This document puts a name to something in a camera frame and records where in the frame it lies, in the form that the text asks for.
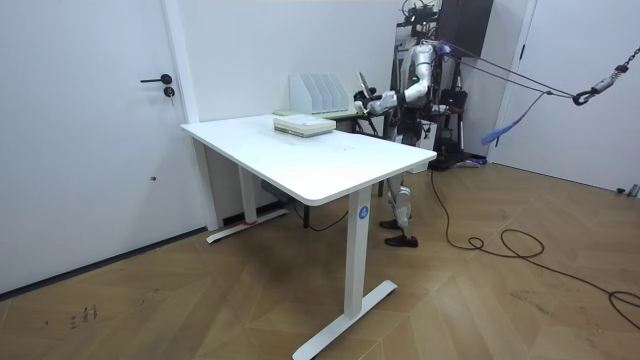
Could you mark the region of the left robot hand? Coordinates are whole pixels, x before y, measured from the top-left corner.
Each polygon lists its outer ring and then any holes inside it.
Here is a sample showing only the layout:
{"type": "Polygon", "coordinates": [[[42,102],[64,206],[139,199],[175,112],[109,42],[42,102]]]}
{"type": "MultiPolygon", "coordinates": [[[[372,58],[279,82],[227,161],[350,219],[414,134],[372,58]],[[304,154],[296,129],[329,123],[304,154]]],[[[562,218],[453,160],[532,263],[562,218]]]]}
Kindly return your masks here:
{"type": "Polygon", "coordinates": [[[354,101],[354,109],[358,114],[364,115],[380,115],[385,112],[385,107],[381,103],[382,97],[380,95],[376,95],[373,97],[367,97],[367,99],[363,102],[355,102],[354,101]]]}

